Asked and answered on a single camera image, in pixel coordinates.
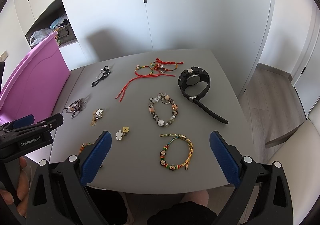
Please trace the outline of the person's left hand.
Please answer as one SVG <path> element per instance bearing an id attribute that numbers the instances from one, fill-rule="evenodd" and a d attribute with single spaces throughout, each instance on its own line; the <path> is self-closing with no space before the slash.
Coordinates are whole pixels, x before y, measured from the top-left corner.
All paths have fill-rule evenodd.
<path id="1" fill-rule="evenodd" d="M 20 216 L 26 218 L 29 200 L 29 179 L 24 170 L 25 167 L 27 167 L 27 161 L 24 157 L 20 157 L 20 176 L 16 193 L 21 202 L 17 206 L 17 212 Z M 1 196 L 7 205 L 12 205 L 14 203 L 14 198 L 10 192 L 1 189 Z"/>

